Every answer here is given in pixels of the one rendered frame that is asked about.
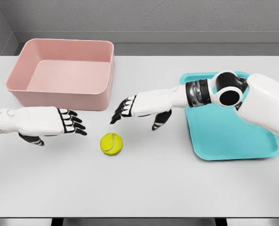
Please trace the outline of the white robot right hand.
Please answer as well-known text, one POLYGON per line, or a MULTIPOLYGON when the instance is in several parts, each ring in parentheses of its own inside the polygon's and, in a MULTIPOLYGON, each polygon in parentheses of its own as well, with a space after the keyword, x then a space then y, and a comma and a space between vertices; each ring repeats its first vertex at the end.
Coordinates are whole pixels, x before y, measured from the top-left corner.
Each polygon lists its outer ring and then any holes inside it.
POLYGON ((156 115, 152 130, 163 126, 172 114, 173 106, 169 100, 158 91, 147 91, 124 99, 114 112, 110 124, 115 124, 122 118, 145 117, 156 115))

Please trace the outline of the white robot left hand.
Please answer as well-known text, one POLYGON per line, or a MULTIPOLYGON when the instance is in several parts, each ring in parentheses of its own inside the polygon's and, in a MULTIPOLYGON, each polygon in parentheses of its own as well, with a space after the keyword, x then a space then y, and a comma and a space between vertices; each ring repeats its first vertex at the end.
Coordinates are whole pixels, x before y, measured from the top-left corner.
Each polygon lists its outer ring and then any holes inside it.
POLYGON ((24 141, 44 146, 41 136, 61 134, 87 135, 78 114, 70 109, 56 107, 23 107, 17 110, 18 134, 24 141))

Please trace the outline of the yellow tennis ball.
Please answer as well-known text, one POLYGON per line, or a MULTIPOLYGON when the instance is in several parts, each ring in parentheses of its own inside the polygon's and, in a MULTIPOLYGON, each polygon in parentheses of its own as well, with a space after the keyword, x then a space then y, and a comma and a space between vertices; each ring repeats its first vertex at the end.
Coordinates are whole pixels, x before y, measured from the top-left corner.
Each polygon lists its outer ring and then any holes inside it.
POLYGON ((100 148, 106 155, 117 155, 123 148, 123 140, 116 133, 107 133, 100 140, 100 148))

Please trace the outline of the pink plastic basket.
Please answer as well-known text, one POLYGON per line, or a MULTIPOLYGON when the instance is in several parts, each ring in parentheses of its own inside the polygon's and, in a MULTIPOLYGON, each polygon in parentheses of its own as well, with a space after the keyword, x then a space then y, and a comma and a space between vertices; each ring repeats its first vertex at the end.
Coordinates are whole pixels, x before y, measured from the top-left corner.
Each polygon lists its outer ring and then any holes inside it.
POLYGON ((109 41, 31 39, 6 88, 22 106, 103 111, 110 103, 114 70, 109 41))

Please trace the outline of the blue plastic tray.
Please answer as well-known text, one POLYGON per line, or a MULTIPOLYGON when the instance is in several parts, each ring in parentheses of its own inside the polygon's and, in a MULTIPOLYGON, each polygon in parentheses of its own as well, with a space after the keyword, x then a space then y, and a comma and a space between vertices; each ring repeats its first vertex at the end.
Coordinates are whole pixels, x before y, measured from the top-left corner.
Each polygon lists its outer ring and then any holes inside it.
POLYGON ((279 156, 279 137, 242 120, 234 107, 216 104, 185 109, 193 150, 204 160, 279 156))

